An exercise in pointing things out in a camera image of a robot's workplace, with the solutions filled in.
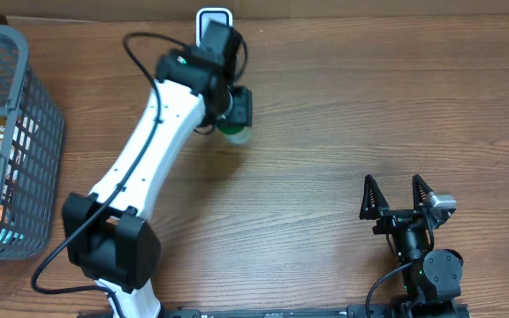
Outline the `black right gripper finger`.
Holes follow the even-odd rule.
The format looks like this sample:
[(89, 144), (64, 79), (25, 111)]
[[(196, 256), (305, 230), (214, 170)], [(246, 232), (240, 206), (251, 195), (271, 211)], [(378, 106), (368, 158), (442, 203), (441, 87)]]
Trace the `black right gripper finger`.
[(425, 211), (430, 208), (429, 194), (433, 190), (428, 186), (424, 179), (416, 174), (412, 177), (412, 188), (413, 188), (413, 199), (414, 199), (414, 210)]
[(376, 220), (384, 216), (390, 206), (380, 191), (377, 182), (368, 174), (364, 179), (364, 194), (359, 218), (361, 220)]

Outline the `green lidded jar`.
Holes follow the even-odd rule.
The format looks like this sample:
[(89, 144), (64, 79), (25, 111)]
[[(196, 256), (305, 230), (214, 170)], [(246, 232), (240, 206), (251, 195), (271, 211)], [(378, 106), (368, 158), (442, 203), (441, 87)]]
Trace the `green lidded jar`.
[(223, 134), (225, 139), (233, 145), (245, 145), (252, 137), (253, 131), (250, 126), (242, 127), (222, 127), (217, 130)]

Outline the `green Kleenex tissue pack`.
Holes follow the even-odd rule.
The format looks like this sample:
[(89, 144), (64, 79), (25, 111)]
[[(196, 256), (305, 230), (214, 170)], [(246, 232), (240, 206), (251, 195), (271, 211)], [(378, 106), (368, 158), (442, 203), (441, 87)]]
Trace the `green Kleenex tissue pack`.
[(24, 238), (23, 234), (6, 229), (0, 229), (0, 254), (16, 241), (21, 241)]

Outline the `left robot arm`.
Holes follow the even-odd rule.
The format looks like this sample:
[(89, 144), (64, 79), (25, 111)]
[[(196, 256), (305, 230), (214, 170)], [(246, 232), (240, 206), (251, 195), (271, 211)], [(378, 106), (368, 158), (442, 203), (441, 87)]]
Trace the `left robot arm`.
[(252, 93), (237, 85), (247, 43), (232, 26), (211, 21), (198, 44), (177, 42), (149, 75), (150, 97), (118, 159), (88, 195), (62, 207), (69, 261), (104, 292), (109, 317), (159, 317), (151, 277), (161, 243), (150, 227), (156, 198), (193, 133), (221, 132), (233, 144), (252, 135)]

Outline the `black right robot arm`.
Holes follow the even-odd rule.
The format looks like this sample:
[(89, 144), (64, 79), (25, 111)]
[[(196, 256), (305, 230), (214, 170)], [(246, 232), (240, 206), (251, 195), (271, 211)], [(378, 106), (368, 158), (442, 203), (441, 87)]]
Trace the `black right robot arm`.
[[(453, 249), (436, 249), (434, 231), (457, 208), (449, 193), (435, 192), (418, 174), (412, 177), (413, 206), (392, 209), (372, 175), (364, 178), (359, 218), (373, 220), (372, 231), (386, 238), (398, 267), (380, 277), (369, 289), (364, 315), (371, 317), (469, 317), (466, 305), (457, 305), (461, 294), (463, 257)], [(371, 300), (389, 278), (401, 275), (405, 293), (376, 310)]]

